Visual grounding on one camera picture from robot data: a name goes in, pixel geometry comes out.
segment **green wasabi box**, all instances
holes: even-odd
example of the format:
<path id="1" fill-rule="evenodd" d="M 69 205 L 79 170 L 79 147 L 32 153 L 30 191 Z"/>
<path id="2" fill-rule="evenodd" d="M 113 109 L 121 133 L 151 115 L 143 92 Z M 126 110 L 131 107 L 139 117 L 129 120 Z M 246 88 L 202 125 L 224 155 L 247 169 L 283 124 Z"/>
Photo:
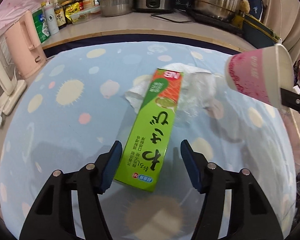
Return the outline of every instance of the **green wasabi box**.
<path id="1" fill-rule="evenodd" d="M 162 168 L 183 73 L 157 69 L 132 127 L 115 179 L 152 192 Z"/>

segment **blue patterned cloth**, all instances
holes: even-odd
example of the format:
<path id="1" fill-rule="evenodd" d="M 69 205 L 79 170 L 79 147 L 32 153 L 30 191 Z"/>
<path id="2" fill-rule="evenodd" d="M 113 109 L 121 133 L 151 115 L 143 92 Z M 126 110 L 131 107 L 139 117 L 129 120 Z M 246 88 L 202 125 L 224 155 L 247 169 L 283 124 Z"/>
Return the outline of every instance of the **blue patterned cloth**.
<path id="1" fill-rule="evenodd" d="M 291 145 L 278 111 L 229 89 L 223 77 L 229 55 L 188 45 L 125 42 L 58 54 L 24 94 L 10 124 L 0 164 L 0 203 L 7 228 L 18 238 L 37 194 L 50 174 L 77 171 L 125 145 L 136 118 L 125 91 L 156 68 L 183 63 L 216 75 L 217 93 L 196 117 L 176 117 L 153 193 L 116 181 L 99 196 L 114 240 L 191 239 L 204 195 L 191 185 L 180 154 L 187 139 L 223 169 L 252 171 L 269 199 L 285 236 L 294 215 L 296 181 Z M 74 221 L 84 237 L 77 196 Z M 220 236 L 227 232 L 226 193 Z"/>

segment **white bottle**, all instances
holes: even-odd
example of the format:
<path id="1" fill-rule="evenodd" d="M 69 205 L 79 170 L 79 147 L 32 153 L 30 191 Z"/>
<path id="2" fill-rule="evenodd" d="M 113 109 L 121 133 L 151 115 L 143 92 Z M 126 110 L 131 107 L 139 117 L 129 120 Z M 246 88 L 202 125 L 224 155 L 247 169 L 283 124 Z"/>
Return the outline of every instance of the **white bottle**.
<path id="1" fill-rule="evenodd" d="M 46 4 L 43 2 L 41 4 L 44 16 L 46 17 L 46 21 L 48 24 L 48 29 L 50 35 L 54 35 L 59 32 L 58 22 L 56 18 L 56 14 L 54 13 L 54 5 L 53 4 Z"/>

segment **power cord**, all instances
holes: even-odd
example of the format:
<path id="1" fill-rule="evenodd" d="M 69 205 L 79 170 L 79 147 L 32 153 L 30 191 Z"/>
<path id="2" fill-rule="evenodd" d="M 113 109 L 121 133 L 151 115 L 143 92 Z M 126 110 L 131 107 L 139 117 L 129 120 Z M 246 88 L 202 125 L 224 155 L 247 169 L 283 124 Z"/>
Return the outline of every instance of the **power cord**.
<path id="1" fill-rule="evenodd" d="M 175 21 L 175 20 L 168 19 L 168 18 L 160 16 L 160 15 L 164 15 L 164 14 L 168 14 L 168 13 L 153 13 L 153 14 L 151 14 L 151 17 L 163 19 L 163 20 L 166 20 L 166 21 L 169 21 L 169 22 L 173 22 L 173 23 L 191 23 L 191 22 L 193 22 L 192 20 L 188 20 L 188 21 Z"/>

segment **paper cup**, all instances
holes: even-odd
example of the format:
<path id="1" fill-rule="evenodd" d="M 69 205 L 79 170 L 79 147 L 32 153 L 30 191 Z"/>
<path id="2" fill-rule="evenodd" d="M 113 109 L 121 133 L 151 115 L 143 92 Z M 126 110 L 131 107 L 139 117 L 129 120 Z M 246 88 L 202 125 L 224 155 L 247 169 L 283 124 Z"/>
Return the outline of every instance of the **paper cup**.
<path id="1" fill-rule="evenodd" d="M 226 62 L 228 86 L 244 95 L 281 109 L 280 88 L 293 91 L 293 66 L 281 45 L 234 55 Z"/>

